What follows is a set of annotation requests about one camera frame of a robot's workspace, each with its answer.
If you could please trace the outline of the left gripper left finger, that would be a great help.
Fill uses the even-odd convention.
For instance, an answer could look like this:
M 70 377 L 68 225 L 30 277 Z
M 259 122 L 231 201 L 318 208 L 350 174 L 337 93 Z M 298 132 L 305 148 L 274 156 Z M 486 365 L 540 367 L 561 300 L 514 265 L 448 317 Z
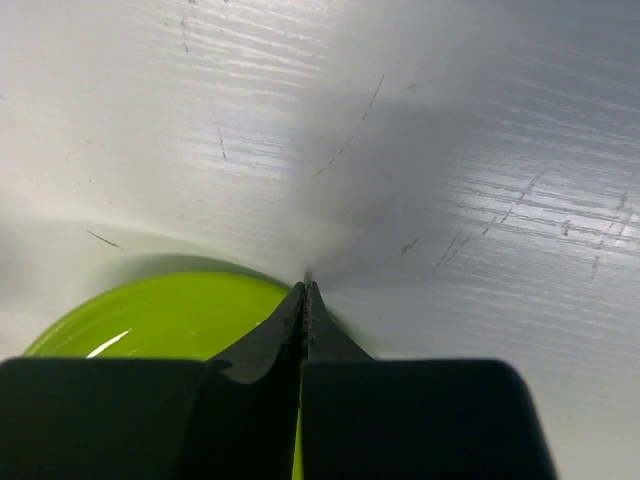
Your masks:
M 288 479 L 305 287 L 206 361 L 1 365 L 5 479 Z

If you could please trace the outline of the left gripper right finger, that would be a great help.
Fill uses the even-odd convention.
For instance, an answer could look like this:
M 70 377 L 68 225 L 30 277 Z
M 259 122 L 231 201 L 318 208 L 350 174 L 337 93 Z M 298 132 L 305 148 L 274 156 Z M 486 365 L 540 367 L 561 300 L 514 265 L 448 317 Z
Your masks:
M 529 389 L 495 359 L 376 360 L 306 289 L 307 479 L 553 479 Z

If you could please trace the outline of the green plastic plate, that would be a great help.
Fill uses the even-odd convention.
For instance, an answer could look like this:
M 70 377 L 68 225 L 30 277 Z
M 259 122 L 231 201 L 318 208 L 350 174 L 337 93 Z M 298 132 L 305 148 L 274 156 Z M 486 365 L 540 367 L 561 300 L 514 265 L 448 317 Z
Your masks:
M 291 289 L 222 272 L 149 278 L 76 308 L 18 358 L 206 361 L 265 321 Z

